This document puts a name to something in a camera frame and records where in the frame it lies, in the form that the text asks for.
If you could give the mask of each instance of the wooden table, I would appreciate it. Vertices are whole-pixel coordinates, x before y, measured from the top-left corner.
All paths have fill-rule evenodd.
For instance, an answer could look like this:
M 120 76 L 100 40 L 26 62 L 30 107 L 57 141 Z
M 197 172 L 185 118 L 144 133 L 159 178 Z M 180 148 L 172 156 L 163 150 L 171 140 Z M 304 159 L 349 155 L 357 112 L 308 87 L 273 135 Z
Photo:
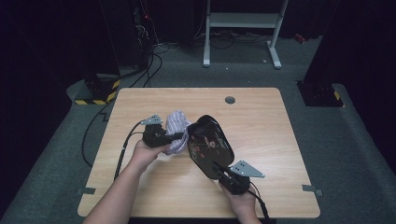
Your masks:
M 232 96 L 234 104 L 225 98 Z M 119 92 L 101 146 L 92 167 L 78 213 L 85 217 L 113 182 L 122 144 L 132 127 L 142 119 L 182 110 L 195 122 L 202 115 L 216 119 L 235 155 L 265 174 L 251 178 L 265 201 L 270 217 L 318 217 L 320 211 L 298 148 L 288 114 L 275 88 L 151 88 Z M 143 132 L 139 126 L 137 132 Z M 134 135 L 121 169 L 131 158 Z M 259 217 L 260 205 L 256 203 Z M 179 155 L 161 154 L 143 174 L 131 217 L 234 217 L 217 181 L 208 179 L 191 160 L 186 149 Z

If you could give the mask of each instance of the gray carpet floor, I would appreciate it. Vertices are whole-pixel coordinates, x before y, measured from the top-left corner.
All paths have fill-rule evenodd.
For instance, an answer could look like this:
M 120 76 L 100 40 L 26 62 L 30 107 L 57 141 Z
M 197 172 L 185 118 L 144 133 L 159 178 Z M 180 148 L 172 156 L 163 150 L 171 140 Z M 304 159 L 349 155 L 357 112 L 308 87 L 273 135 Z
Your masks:
M 155 87 L 276 87 L 279 88 L 312 185 L 323 191 L 318 196 L 321 214 L 314 219 L 279 219 L 277 223 L 396 223 L 396 177 L 367 133 L 347 90 L 340 84 L 344 107 L 307 107 L 296 85 L 303 80 L 316 52 L 319 39 L 299 44 L 279 38 L 276 50 L 282 69 L 275 70 L 264 38 L 213 40 L 211 66 L 203 68 L 202 42 L 196 47 L 181 44 L 156 48 L 163 60 L 161 69 L 150 81 Z M 150 73 L 161 62 L 154 57 Z M 129 88 L 140 75 L 121 80 Z M 141 78 L 133 88 L 142 88 Z M 67 94 L 73 100 L 82 81 Z M 1 224 L 80 223 L 81 195 L 91 168 L 81 156 L 83 136 L 102 105 L 72 105 L 69 113 L 49 141 Z M 112 105 L 104 112 L 111 114 Z M 98 116 L 87 132 L 84 152 L 94 161 L 106 128 Z M 136 219 L 135 223 L 206 223 L 196 219 Z

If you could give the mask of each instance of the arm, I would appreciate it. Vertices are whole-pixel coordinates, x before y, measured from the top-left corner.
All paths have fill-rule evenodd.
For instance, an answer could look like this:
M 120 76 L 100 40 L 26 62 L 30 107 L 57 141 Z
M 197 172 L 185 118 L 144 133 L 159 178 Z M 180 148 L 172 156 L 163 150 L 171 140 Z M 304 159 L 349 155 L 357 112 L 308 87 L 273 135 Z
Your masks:
M 232 195 L 224 186 L 219 183 L 224 194 L 227 196 L 231 203 L 233 212 L 238 217 L 238 220 L 242 224 L 261 224 L 256 215 L 256 198 L 249 194 L 244 193 L 242 195 Z M 250 186 L 250 191 L 255 192 L 254 188 Z
M 128 223 L 140 176 L 157 159 L 158 154 L 168 148 L 169 145 L 150 148 L 142 140 L 138 141 L 134 147 L 134 154 L 124 170 L 83 223 Z

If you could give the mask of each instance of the white cloth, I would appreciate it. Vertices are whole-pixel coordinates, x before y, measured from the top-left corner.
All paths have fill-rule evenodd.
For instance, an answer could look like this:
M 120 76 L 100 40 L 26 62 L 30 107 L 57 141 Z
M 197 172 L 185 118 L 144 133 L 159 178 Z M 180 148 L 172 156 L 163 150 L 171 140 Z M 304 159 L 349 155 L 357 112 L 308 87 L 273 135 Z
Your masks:
M 184 133 L 181 139 L 174 140 L 171 147 L 165 152 L 166 155 L 181 153 L 189 140 L 187 127 L 191 124 L 181 110 L 168 115 L 166 119 L 166 134 Z

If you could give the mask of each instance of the white shelf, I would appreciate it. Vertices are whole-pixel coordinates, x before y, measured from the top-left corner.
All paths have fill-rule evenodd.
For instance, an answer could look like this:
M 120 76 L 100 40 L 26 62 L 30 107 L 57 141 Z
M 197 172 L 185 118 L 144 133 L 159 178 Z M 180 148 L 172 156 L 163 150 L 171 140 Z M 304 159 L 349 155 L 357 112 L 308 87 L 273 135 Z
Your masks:
M 279 14 L 214 13 L 210 14 L 210 27 L 276 28 Z
M 282 0 L 279 13 L 233 13 L 211 12 L 210 0 L 207 1 L 204 67 L 210 66 L 210 28 L 211 27 L 241 27 L 241 28 L 270 28 L 274 34 L 267 46 L 273 59 L 275 69 L 280 69 L 282 64 L 277 56 L 275 44 L 279 35 L 280 26 L 285 16 L 285 10 L 289 0 Z

